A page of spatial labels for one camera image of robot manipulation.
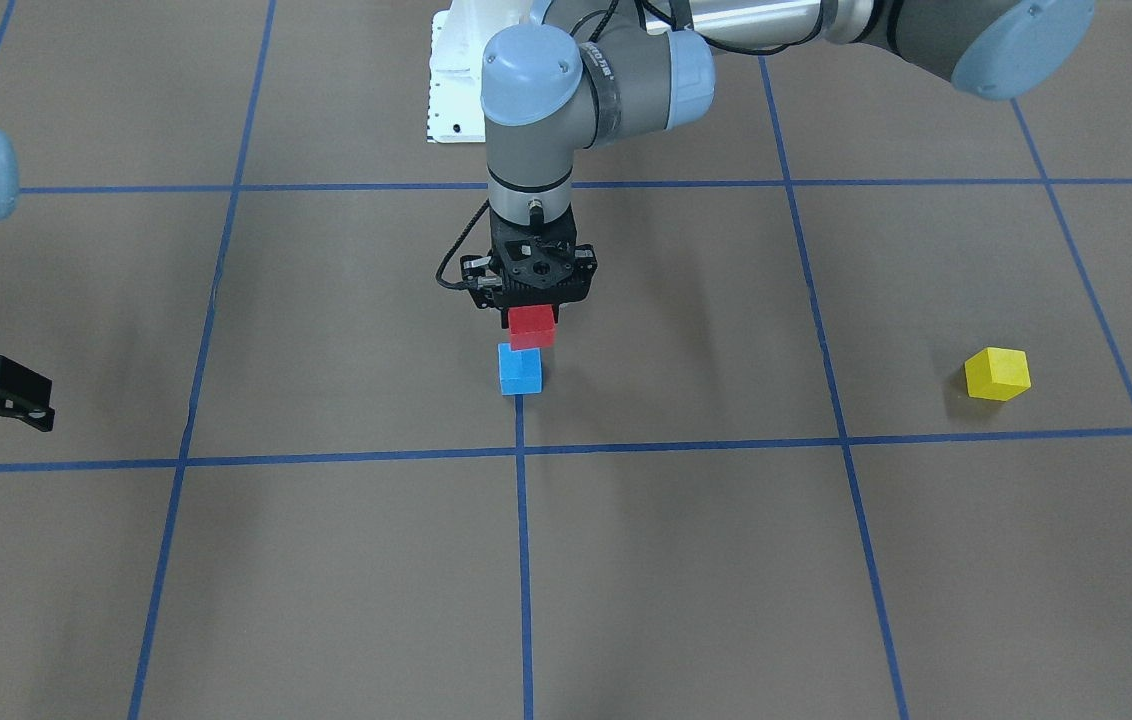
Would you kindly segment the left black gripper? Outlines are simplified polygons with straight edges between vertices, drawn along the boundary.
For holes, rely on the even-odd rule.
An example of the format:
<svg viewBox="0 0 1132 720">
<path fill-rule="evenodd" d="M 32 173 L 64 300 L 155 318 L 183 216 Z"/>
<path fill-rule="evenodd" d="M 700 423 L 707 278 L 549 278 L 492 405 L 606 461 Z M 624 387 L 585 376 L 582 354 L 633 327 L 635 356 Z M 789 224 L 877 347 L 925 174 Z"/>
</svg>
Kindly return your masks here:
<svg viewBox="0 0 1132 720">
<path fill-rule="evenodd" d="M 494 251 L 571 251 L 578 242 L 574 211 L 567 206 L 561 217 L 538 225 L 507 222 L 497 213 L 490 218 Z"/>
</svg>

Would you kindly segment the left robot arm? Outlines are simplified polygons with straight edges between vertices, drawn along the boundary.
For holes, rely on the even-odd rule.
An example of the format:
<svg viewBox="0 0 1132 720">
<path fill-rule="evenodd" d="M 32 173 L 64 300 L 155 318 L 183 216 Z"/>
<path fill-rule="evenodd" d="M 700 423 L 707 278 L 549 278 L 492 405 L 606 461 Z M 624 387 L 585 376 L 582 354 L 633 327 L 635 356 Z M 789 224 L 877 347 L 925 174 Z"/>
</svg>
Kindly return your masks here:
<svg viewBox="0 0 1132 720">
<path fill-rule="evenodd" d="M 576 151 L 707 113 L 717 55 L 868 44 L 990 101 L 1058 70 L 1092 1 L 535 1 L 482 53 L 490 234 L 530 240 L 571 209 Z"/>
</svg>

